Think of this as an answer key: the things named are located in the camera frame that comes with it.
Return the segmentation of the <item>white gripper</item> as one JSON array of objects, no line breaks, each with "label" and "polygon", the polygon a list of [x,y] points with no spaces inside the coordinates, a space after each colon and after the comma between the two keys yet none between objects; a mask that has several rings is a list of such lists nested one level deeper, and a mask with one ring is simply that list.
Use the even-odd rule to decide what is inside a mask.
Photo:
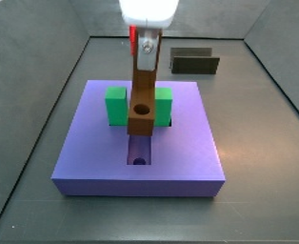
[{"label": "white gripper", "polygon": [[173,22],[179,0],[118,1],[124,23],[141,27],[137,29],[137,69],[153,71],[157,63],[160,29],[167,29]]}]

